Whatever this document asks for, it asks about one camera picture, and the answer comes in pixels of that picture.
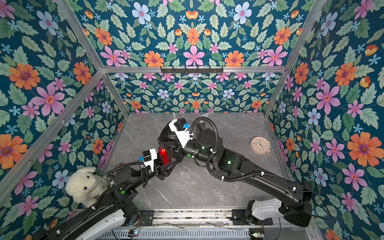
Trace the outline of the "red can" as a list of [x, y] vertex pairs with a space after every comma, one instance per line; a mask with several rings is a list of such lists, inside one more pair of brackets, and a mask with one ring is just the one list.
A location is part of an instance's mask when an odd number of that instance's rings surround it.
[[166, 165], [172, 161], [171, 155], [164, 149], [163, 147], [158, 148], [159, 151], [159, 159], [161, 165]]

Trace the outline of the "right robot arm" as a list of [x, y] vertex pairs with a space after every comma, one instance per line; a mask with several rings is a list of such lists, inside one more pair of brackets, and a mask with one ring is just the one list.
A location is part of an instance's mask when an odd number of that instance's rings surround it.
[[214, 178], [226, 182], [243, 182], [273, 196], [266, 201], [250, 200], [241, 217], [234, 222], [262, 225], [265, 220], [283, 218], [298, 227], [308, 227], [312, 218], [312, 189], [279, 177], [245, 156], [224, 147], [215, 123], [198, 117], [191, 124], [184, 118], [170, 121], [162, 130], [158, 144], [161, 156], [181, 162], [185, 157], [202, 162]]

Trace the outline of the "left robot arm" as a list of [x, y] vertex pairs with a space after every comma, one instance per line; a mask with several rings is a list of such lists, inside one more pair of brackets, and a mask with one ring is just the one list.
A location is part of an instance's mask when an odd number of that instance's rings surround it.
[[147, 185], [153, 177], [164, 179], [177, 162], [155, 165], [154, 170], [142, 163], [128, 163], [108, 172], [114, 185], [103, 191], [96, 202], [71, 220], [32, 235], [33, 240], [95, 240], [123, 225], [136, 225], [143, 221], [133, 203], [137, 187]]

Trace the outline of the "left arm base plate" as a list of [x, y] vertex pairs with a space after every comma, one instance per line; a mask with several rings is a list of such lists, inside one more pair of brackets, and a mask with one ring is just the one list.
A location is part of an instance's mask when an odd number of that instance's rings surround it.
[[129, 227], [148, 227], [151, 226], [155, 217], [154, 210], [138, 210], [126, 217], [126, 226]]

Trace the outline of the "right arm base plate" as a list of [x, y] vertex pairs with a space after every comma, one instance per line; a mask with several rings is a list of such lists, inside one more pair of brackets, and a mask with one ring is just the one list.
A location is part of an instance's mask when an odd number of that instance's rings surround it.
[[250, 200], [247, 204], [246, 209], [233, 209], [232, 216], [230, 217], [230, 221], [233, 222], [235, 226], [272, 226], [273, 220], [272, 218], [267, 218], [265, 220], [260, 220], [252, 215], [252, 207], [256, 201]]

